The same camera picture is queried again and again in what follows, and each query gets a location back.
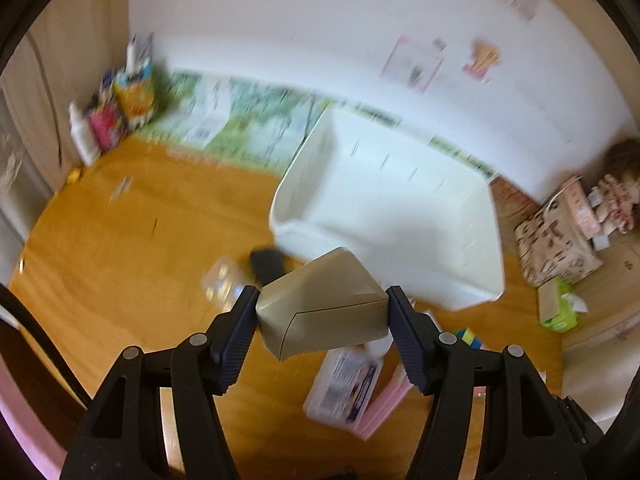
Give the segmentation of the clear perfume bottle gold cap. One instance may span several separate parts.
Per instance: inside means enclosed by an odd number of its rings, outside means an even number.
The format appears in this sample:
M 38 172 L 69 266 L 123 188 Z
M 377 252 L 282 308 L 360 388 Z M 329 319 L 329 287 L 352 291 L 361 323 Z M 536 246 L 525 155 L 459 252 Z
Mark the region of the clear perfume bottle gold cap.
M 218 258 L 201 280 L 206 299 L 219 312 L 230 311 L 247 285 L 253 285 L 253 281 L 229 257 Z

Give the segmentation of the black power adapter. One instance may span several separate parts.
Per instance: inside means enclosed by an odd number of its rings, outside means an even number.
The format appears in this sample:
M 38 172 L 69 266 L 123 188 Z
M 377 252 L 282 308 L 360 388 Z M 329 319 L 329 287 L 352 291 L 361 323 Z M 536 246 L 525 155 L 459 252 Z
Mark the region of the black power adapter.
M 248 256 L 250 270 L 260 287 L 264 287 L 279 278 L 283 278 L 299 267 L 299 262 L 280 252 L 278 248 L 254 248 Z

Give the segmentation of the beige box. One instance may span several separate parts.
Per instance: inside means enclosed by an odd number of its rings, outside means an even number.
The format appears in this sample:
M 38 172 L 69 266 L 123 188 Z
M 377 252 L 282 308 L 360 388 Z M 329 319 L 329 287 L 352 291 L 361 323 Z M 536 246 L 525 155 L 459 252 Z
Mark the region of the beige box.
M 265 286 L 256 313 L 262 342 L 279 361 L 366 344 L 388 332 L 385 290 L 345 248 Z

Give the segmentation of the green tissue pack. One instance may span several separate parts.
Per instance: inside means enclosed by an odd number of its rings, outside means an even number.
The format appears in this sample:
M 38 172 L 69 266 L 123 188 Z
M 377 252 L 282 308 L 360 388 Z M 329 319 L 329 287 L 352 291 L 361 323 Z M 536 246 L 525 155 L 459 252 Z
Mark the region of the green tissue pack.
M 578 325 L 578 318 L 588 313 L 585 300 L 571 284 L 558 276 L 537 289 L 539 325 L 555 333 L 566 333 Z

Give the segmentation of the pink booklet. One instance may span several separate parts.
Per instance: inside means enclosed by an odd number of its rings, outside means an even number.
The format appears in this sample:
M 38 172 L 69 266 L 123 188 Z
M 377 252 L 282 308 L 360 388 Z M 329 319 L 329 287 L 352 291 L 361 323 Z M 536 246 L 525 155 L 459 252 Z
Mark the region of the pink booklet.
M 412 387 L 405 367 L 398 364 L 388 384 L 367 407 L 362 419 L 354 428 L 354 435 L 361 440 L 372 437 L 396 411 Z

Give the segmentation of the white blue medicine box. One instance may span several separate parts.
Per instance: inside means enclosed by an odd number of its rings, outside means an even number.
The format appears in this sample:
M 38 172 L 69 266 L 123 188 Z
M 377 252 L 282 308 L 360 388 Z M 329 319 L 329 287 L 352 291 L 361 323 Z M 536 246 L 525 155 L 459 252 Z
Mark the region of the white blue medicine box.
M 353 430 L 367 409 L 382 367 L 382 359 L 359 348 L 329 350 L 305 400 L 306 416 Z

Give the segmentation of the letter print paper bag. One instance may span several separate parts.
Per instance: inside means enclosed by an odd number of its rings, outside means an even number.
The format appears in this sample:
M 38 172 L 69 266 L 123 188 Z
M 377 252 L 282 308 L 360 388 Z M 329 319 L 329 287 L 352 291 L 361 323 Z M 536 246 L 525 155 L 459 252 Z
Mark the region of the letter print paper bag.
M 602 266 L 570 208 L 570 192 L 578 191 L 587 206 L 578 177 L 565 181 L 537 212 L 514 231 L 525 281 L 539 287 L 552 278 L 576 284 Z

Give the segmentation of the white storage bin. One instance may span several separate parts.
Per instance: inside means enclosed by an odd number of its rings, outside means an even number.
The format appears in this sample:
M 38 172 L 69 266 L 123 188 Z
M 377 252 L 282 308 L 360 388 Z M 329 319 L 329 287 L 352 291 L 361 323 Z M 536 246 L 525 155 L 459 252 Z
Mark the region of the white storage bin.
M 269 227 L 298 260 L 345 248 L 381 284 L 449 310 L 504 292 L 487 180 L 348 110 L 329 108 L 312 128 L 274 193 Z

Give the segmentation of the doll with brown hair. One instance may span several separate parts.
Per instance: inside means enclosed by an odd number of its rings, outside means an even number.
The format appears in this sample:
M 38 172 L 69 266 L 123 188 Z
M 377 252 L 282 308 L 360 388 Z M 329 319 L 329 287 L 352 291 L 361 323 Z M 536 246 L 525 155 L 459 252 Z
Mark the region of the doll with brown hair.
M 603 235 L 626 234 L 639 218 L 639 140 L 628 138 L 612 145 L 604 156 L 603 176 L 591 190 L 593 207 Z

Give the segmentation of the white bottle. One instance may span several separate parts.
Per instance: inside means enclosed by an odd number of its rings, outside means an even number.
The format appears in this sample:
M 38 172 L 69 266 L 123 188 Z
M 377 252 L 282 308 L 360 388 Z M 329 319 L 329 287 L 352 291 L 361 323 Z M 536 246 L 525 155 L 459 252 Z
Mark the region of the white bottle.
M 68 106 L 70 114 L 70 136 L 82 163 L 92 167 L 101 156 L 101 149 L 91 130 L 88 120 L 75 101 Z

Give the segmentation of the pink red snack pack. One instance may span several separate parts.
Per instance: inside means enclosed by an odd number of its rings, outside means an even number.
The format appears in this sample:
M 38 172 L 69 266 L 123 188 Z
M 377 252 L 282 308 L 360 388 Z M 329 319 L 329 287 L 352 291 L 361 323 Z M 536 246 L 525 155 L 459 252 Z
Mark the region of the pink red snack pack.
M 126 122 L 114 103 L 105 103 L 88 110 L 89 126 L 102 152 L 111 151 L 126 136 Z

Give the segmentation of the green grape cardboard panel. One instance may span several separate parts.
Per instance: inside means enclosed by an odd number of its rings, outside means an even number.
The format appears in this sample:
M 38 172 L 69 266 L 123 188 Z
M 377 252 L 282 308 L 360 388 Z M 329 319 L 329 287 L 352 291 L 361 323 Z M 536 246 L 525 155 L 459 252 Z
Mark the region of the green grape cardboard panel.
M 330 107 L 409 132 L 402 119 L 363 103 L 226 75 L 157 70 L 158 112 L 137 136 L 249 170 L 282 176 Z

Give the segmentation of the orange juice carton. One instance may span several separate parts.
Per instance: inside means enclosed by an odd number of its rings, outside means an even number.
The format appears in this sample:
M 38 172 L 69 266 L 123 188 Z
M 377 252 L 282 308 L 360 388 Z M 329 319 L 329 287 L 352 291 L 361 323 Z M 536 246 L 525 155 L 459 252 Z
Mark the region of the orange juice carton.
M 137 73 L 129 76 L 126 70 L 120 70 L 115 76 L 115 96 L 130 130 L 144 126 L 155 115 L 152 75 L 151 59 L 145 58 Z

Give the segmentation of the yellow pony wall sticker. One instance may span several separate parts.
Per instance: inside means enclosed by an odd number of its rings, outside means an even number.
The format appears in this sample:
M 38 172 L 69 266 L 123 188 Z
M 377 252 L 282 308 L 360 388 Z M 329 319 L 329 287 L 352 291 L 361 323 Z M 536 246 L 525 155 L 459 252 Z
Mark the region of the yellow pony wall sticker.
M 501 51 L 498 46 L 485 40 L 476 40 L 472 47 L 472 55 L 462 70 L 473 79 L 488 84 L 489 71 L 500 64 Z

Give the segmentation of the pink framed wall drawing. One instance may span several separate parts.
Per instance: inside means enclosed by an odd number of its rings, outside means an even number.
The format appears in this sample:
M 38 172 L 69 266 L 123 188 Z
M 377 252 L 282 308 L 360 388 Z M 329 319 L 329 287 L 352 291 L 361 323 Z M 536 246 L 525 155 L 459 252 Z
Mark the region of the pink framed wall drawing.
M 424 93 L 442 67 L 447 45 L 435 38 L 430 44 L 400 36 L 387 58 L 381 76 L 404 88 Z

